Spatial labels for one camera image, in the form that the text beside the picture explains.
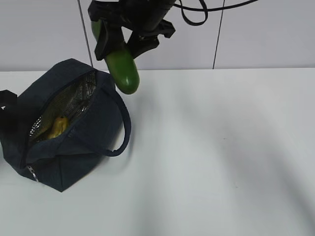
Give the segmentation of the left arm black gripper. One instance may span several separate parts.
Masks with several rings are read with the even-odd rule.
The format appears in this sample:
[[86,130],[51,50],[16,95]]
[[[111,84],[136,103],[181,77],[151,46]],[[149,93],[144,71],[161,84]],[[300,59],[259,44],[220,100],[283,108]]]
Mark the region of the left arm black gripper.
[[17,118],[10,111],[16,103],[17,94],[7,89],[0,91],[0,143],[2,146],[18,128]]

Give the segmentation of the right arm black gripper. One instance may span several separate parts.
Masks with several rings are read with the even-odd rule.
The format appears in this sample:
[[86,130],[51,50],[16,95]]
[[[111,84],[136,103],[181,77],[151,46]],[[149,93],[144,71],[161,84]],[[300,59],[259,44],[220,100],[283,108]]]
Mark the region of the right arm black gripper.
[[122,48],[122,27],[132,31],[126,45],[133,59],[155,49],[158,35],[170,38],[175,32],[173,24],[164,20],[173,4],[173,0],[93,0],[88,13],[90,20],[96,22],[96,59],[103,60]]

